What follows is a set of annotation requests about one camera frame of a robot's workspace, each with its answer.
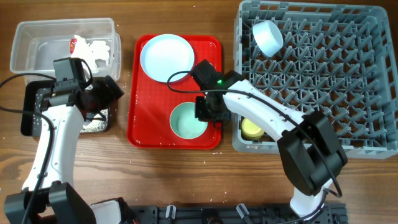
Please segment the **light green bowl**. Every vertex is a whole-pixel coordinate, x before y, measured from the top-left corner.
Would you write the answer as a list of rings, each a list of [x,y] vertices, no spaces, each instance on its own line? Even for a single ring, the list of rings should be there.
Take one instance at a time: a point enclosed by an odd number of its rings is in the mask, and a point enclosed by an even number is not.
[[[195,117],[194,102],[184,102],[176,106],[169,119],[172,131],[182,139],[200,137],[207,129],[208,123]]]

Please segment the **white napkin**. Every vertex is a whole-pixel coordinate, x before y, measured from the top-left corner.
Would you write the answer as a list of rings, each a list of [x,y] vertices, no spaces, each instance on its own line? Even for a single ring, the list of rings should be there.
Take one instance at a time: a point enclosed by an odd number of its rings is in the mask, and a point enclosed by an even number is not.
[[[98,73],[101,65],[108,66],[110,61],[110,46],[106,44],[104,40],[94,40],[92,43],[87,42],[85,38],[79,35],[74,35],[77,39],[74,52],[71,54],[71,58],[83,59],[91,69],[93,73]]]

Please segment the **yellow plastic cup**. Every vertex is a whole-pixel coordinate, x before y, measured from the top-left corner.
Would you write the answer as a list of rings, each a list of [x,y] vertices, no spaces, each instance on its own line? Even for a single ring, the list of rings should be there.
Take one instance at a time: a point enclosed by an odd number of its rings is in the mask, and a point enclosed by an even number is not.
[[[248,140],[260,139],[265,133],[264,130],[247,118],[241,121],[241,132],[243,138]]]

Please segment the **red snack wrapper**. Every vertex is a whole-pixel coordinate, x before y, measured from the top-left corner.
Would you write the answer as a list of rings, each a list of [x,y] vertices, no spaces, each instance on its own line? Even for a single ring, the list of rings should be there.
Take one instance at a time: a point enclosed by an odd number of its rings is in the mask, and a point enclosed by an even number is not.
[[[76,43],[77,43],[77,39],[76,38],[73,38],[73,39],[70,40],[69,46],[70,46],[70,53],[71,54],[75,50]]]

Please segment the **light blue bowl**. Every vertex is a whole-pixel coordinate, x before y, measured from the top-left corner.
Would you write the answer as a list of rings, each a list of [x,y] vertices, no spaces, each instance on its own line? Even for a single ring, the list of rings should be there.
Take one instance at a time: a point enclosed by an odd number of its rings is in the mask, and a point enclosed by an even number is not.
[[[257,46],[267,57],[274,56],[284,45],[282,33],[272,21],[255,24],[252,31]]]

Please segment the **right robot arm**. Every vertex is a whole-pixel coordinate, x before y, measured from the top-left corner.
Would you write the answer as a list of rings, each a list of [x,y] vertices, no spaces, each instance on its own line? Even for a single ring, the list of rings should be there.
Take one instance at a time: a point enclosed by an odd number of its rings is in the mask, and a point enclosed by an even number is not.
[[[200,121],[223,121],[240,114],[260,127],[276,143],[287,178],[294,186],[291,209],[302,219],[322,208],[329,186],[348,162],[329,119],[320,111],[310,114],[269,98],[234,70],[223,75],[207,60],[190,70],[200,87],[195,116]]]

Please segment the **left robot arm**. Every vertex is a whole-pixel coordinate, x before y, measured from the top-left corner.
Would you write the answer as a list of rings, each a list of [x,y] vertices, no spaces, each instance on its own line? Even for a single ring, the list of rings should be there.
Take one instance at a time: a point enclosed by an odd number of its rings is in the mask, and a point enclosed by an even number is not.
[[[93,78],[82,58],[54,60],[55,76],[39,111],[19,110],[41,119],[34,164],[18,194],[6,197],[4,212],[11,223],[96,223],[96,213],[73,188],[78,137],[87,115],[105,119],[124,92],[109,76]]]

